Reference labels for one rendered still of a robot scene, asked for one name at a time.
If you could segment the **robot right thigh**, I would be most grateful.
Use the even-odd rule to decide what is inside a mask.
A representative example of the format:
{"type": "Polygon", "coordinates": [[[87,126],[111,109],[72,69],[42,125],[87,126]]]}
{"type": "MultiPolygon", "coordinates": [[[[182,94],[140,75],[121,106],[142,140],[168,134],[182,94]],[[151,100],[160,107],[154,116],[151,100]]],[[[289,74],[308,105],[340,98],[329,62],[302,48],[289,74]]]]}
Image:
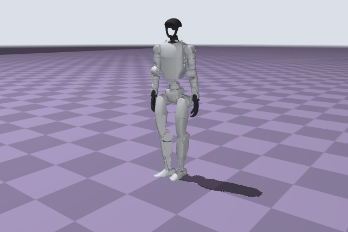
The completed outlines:
{"type": "Polygon", "coordinates": [[[172,132],[165,129],[168,113],[166,105],[170,103],[166,99],[166,93],[163,93],[157,97],[154,111],[157,130],[164,141],[170,141],[173,138],[172,132]]]}

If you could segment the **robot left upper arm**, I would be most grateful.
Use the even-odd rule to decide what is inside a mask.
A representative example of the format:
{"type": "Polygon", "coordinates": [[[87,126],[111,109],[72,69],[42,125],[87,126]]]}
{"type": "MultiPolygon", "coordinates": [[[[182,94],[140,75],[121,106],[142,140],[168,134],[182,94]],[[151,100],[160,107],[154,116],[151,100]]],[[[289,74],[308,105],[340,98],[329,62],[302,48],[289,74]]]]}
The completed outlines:
{"type": "Polygon", "coordinates": [[[187,55],[187,62],[189,67],[189,69],[187,70],[187,76],[188,78],[195,78],[194,70],[196,66],[196,49],[193,45],[183,44],[183,51],[187,55]]]}

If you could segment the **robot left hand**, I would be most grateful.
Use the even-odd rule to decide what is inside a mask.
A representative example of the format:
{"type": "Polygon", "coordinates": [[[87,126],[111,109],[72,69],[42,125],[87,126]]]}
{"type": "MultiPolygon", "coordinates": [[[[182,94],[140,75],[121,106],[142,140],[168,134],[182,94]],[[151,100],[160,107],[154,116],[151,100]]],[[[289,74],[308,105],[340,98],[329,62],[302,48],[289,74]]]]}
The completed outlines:
{"type": "Polygon", "coordinates": [[[197,113],[198,113],[198,107],[199,107],[198,101],[199,101],[199,99],[197,99],[197,95],[196,95],[196,94],[194,94],[194,95],[192,96],[192,101],[194,102],[194,108],[193,108],[193,110],[191,111],[191,114],[193,113],[193,115],[190,116],[190,117],[194,117],[194,116],[196,116],[197,113]]]}

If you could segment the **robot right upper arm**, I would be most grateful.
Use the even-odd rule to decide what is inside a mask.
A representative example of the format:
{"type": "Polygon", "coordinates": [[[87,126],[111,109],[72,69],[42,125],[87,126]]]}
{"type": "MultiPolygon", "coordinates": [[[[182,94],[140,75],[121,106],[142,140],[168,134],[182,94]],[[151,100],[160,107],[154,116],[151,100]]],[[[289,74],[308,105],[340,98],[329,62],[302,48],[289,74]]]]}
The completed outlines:
{"type": "Polygon", "coordinates": [[[161,74],[161,58],[160,58],[160,46],[161,44],[153,47],[154,52],[154,66],[151,68],[151,73],[154,75],[161,74]]]}

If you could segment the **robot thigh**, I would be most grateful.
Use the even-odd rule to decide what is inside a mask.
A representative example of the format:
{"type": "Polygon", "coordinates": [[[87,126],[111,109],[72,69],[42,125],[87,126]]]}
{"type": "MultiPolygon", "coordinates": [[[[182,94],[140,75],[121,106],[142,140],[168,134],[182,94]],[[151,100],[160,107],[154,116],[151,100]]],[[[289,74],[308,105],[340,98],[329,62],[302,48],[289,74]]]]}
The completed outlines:
{"type": "Polygon", "coordinates": [[[170,103],[166,99],[166,93],[163,93],[157,97],[154,111],[157,130],[164,141],[170,141],[173,138],[172,132],[165,129],[168,113],[166,105],[170,103]]]}
{"type": "Polygon", "coordinates": [[[176,105],[176,112],[175,112],[175,126],[176,126],[176,133],[177,133],[177,139],[178,137],[182,139],[182,141],[185,138],[185,133],[188,133],[186,131],[187,129],[187,123],[188,123],[188,108],[193,105],[192,98],[185,95],[185,94],[179,94],[179,99],[177,101],[176,105]]]}

